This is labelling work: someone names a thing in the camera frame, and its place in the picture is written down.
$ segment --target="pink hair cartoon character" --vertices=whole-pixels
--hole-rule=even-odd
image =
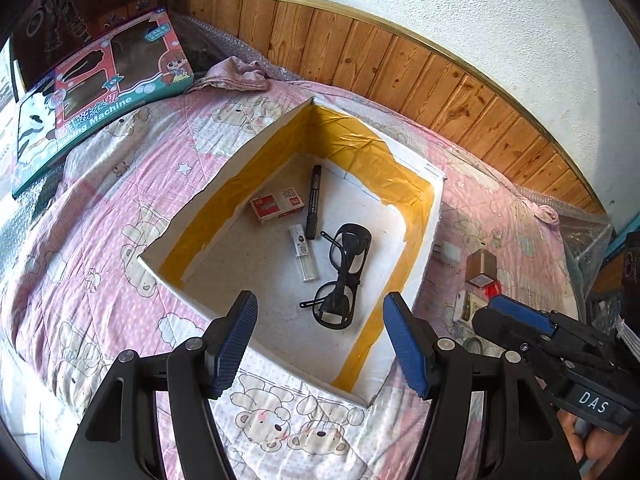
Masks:
[[[190,76],[187,57],[181,50],[168,50],[159,61],[162,71],[162,82],[166,85],[177,83]]]

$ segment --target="yellow tape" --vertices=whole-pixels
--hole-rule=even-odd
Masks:
[[[160,274],[182,289],[187,266],[203,250],[274,171],[295,153],[326,158],[355,176],[383,204],[395,206],[404,218],[404,250],[340,373],[332,383],[350,392],[382,333],[382,301],[402,290],[418,257],[429,221],[434,191],[431,184],[395,160],[386,143],[359,120],[310,104],[273,134],[239,173],[227,180],[197,213],[160,267]]]

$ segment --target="white wall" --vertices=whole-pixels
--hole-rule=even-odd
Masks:
[[[640,208],[640,49],[608,0],[332,0],[493,79],[580,167],[617,229]]]

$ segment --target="metal screw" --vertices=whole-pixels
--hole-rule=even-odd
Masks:
[[[187,339],[184,347],[187,350],[197,350],[199,348],[202,348],[202,339],[200,339],[199,337],[192,337],[190,339]]]
[[[438,339],[438,348],[440,350],[453,350],[456,344],[448,337],[442,337]]]
[[[120,361],[121,363],[128,363],[133,359],[135,355],[136,354],[133,350],[123,350],[118,355],[118,361]]]
[[[514,352],[513,350],[508,350],[507,352],[505,352],[504,357],[510,363],[519,363],[522,359],[520,357],[520,354],[518,354],[517,352]]]

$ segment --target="black glasses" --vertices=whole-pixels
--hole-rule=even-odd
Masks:
[[[311,307],[316,321],[332,330],[343,330],[353,320],[360,275],[371,245],[371,233],[358,224],[344,224],[334,238],[324,231],[322,238],[331,242],[329,261],[338,271],[338,279],[327,282],[312,301],[303,301],[300,308]]]

